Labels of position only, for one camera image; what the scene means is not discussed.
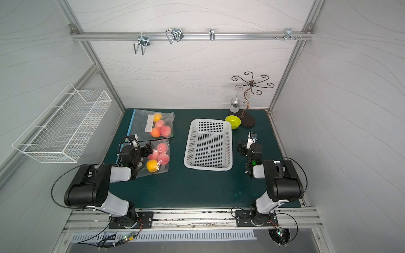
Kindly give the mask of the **orange red peach front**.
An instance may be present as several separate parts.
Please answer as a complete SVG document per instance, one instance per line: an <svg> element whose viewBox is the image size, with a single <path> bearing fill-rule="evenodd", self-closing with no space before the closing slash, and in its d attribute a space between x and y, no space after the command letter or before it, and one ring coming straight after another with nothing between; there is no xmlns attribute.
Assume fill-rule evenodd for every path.
<svg viewBox="0 0 405 253"><path fill-rule="evenodd" d="M161 136L161 128L155 127L151 130L150 135L154 138L159 138Z"/></svg>

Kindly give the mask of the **orange yellow peach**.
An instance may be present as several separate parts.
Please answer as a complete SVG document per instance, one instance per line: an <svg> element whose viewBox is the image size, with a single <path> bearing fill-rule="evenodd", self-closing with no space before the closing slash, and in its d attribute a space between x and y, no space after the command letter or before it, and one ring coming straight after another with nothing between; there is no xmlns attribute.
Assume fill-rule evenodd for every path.
<svg viewBox="0 0 405 253"><path fill-rule="evenodd" d="M155 113L154 114L154 123L160 121L163 118L163 115L161 113Z"/></svg>

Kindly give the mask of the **clear zip-top bag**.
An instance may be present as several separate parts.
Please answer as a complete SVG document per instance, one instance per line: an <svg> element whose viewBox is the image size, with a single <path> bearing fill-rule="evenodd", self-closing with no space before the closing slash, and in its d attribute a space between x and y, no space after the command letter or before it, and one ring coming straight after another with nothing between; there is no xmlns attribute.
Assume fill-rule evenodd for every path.
<svg viewBox="0 0 405 253"><path fill-rule="evenodd" d="M138 141L124 139L119 144L118 163L131 169L132 180L166 173L170 163L169 139Z"/></svg>
<svg viewBox="0 0 405 253"><path fill-rule="evenodd" d="M154 114L161 113L163 115L162 120L165 121L166 125L172 128L172 135L174 136L174 120L175 114L173 112L163 113L156 111L148 111L142 109L134 109L131 115L131 120L129 123L129 129L127 135L135 135L138 141L152 141L167 139L166 137L160 136L159 138L154 138L150 135L150 132L155 128Z"/></svg>

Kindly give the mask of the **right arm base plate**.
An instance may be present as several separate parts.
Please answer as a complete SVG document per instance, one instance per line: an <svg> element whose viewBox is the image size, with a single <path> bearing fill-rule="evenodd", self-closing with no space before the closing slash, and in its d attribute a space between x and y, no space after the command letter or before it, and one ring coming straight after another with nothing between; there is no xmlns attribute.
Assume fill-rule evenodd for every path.
<svg viewBox="0 0 405 253"><path fill-rule="evenodd" d="M237 227L278 227L275 215L259 214L255 211L235 211Z"/></svg>

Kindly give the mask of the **white plastic perforated basket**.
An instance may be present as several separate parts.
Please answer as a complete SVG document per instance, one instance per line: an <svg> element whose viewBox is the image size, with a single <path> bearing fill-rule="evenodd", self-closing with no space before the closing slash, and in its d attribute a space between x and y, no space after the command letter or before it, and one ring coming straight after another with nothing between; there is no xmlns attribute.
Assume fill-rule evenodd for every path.
<svg viewBox="0 0 405 253"><path fill-rule="evenodd" d="M193 120L189 129L184 165L194 170L231 170L233 166L231 124L214 119Z"/></svg>

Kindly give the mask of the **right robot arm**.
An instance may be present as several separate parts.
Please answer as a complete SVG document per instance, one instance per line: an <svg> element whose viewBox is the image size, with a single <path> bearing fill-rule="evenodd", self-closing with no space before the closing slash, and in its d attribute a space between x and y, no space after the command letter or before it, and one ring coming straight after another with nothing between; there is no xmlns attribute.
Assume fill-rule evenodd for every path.
<svg viewBox="0 0 405 253"><path fill-rule="evenodd" d="M276 209L302 199L307 190L307 177L303 185L295 168L298 165L303 169L302 166L289 157L264 160L263 146L257 142L246 145L239 142L237 152L247 159L245 173L251 178L265 180L266 191L255 200L249 211L236 214L236 219L242 220L245 226L277 226Z"/></svg>

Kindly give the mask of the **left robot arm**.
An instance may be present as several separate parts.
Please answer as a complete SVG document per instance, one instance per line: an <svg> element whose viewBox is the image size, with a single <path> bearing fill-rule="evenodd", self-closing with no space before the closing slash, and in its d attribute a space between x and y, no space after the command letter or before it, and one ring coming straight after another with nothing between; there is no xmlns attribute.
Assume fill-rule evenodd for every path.
<svg viewBox="0 0 405 253"><path fill-rule="evenodd" d="M64 203L67 207L92 208L110 216L112 224L133 228L141 223L134 204L123 200L109 190L116 182L135 180L141 169L142 159L153 153L151 142L141 146L135 136L125 137L129 144L119 155L123 167L112 164L83 164L69 185Z"/></svg>

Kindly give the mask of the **yellow peach back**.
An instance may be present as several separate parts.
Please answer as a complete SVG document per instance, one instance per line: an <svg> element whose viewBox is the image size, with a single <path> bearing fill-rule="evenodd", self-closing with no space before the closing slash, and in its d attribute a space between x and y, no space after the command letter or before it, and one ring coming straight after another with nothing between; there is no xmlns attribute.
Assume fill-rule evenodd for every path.
<svg viewBox="0 0 405 253"><path fill-rule="evenodd" d="M160 170L159 166L160 166L159 162L157 160L155 160L155 159L148 160L147 163L146 163L147 170L150 173L158 172Z"/></svg>

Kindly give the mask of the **pink peach back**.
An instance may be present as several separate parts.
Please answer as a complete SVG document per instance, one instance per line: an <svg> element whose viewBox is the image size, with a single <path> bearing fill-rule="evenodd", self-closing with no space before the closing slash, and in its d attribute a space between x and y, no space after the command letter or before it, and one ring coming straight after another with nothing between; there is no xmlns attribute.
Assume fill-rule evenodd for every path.
<svg viewBox="0 0 405 253"><path fill-rule="evenodd" d="M148 156L148 159L149 160L157 160L159 155L160 155L160 152L158 150L156 150L156 149L153 149L153 152L152 152L152 154L150 154Z"/></svg>

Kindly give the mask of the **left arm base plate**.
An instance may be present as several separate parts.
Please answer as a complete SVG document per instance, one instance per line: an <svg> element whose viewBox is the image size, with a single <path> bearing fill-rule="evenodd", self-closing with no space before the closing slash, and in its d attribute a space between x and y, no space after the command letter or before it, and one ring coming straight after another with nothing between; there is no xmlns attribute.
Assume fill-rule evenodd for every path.
<svg viewBox="0 0 405 253"><path fill-rule="evenodd" d="M149 229L152 227L154 213L151 211L141 211L135 214L127 214L122 217L112 217L109 229Z"/></svg>

